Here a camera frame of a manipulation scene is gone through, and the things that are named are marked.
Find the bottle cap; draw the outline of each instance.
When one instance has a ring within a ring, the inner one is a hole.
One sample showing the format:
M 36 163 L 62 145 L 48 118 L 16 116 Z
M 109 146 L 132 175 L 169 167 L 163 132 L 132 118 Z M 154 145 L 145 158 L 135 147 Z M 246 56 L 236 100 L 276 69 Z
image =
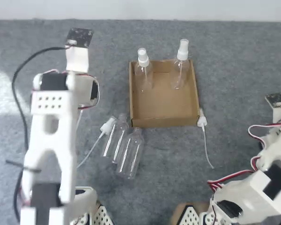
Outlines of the bottle cap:
M 139 65 L 141 67 L 147 67 L 150 63 L 147 50 L 145 48 L 140 48 L 137 53 L 139 55 Z
M 180 40 L 180 47 L 177 53 L 177 59 L 179 60 L 187 60 L 188 58 L 188 40 L 181 39 Z

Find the cardboard box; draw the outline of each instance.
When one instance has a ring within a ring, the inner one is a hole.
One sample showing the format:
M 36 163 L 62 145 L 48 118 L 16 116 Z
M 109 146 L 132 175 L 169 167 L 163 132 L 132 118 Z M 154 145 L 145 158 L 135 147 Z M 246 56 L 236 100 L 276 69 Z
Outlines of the cardboard box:
M 151 61 L 153 89 L 138 91 L 134 75 L 136 62 L 129 63 L 130 118 L 133 127 L 156 128 L 197 125 L 199 100 L 192 61 L 185 85 L 170 87 L 172 60 Z

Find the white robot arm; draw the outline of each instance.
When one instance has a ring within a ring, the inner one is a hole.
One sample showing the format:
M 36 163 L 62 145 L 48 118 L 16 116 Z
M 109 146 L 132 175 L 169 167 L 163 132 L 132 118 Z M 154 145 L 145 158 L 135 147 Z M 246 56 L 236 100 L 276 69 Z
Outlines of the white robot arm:
M 266 96 L 273 108 L 273 124 L 253 125 L 270 128 L 258 139 L 262 151 L 251 159 L 253 170 L 244 170 L 219 180 L 209 180 L 214 191 L 206 212 L 196 212 L 194 205 L 186 205 L 177 225 L 253 224 L 267 217 L 281 215 L 281 93 Z M 243 180 L 222 184 L 241 174 L 250 174 Z
M 22 191 L 29 205 L 21 209 L 21 225 L 69 225 L 75 218 L 93 212 L 97 194 L 91 187 L 75 193 L 76 124 L 79 109 L 98 102 L 97 80 L 88 75 L 88 46 L 93 32 L 70 30 L 67 37 L 67 70 L 38 74 L 33 81 L 32 124 L 24 168 L 41 170 L 54 152 L 61 183 L 39 183 L 39 174 L 24 170 Z

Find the floor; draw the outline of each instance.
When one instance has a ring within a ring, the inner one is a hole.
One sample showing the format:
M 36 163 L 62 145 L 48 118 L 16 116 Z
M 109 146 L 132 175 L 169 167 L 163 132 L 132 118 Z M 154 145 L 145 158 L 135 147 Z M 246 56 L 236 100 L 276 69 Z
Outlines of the floor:
M 200 106 L 208 120 L 207 144 L 215 169 L 207 164 L 203 135 L 197 127 L 145 129 L 145 151 L 133 181 L 114 175 L 99 158 L 99 143 L 77 172 L 77 185 L 92 186 L 117 225 L 164 225 L 186 201 L 208 201 L 206 180 L 250 167 L 259 151 L 247 135 L 251 124 L 271 122 L 265 94 L 281 92 L 281 23 L 181 21 L 0 21 L 0 224 L 14 225 L 12 196 L 18 168 L 5 159 L 23 161 L 23 129 L 11 95 L 17 66 L 32 53 L 62 46 L 71 27 L 95 31 L 90 47 L 90 74 L 100 82 L 99 105 L 83 114 L 78 134 L 81 161 L 112 115 L 129 113 L 128 62 L 137 49 L 151 59 L 175 57 L 179 40 L 190 41 Z M 18 95 L 30 122 L 29 102 L 35 74 L 64 70 L 63 51 L 30 62 L 19 74 Z M 58 180 L 54 156 L 43 179 Z

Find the transparent bottle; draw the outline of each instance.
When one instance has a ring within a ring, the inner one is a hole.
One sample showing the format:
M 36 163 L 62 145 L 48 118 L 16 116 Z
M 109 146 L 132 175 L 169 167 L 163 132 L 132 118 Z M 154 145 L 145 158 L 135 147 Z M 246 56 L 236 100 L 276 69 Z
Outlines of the transparent bottle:
M 135 128 L 124 141 L 121 158 L 116 170 L 117 175 L 128 179 L 135 177 L 143 147 L 144 139 L 141 135 L 141 129 Z
M 135 65 L 135 81 L 140 92 L 153 88 L 153 67 L 147 55 L 145 48 L 140 48 L 138 51 L 138 62 Z
M 181 39 L 177 59 L 175 60 L 170 72 L 170 83 L 172 89 L 180 89 L 184 86 L 189 69 L 188 40 Z
M 108 158 L 113 163 L 118 163 L 121 156 L 121 144 L 127 135 L 129 125 L 126 121 L 126 115 L 120 114 L 112 126 L 111 133 L 106 139 L 101 152 L 102 157 Z

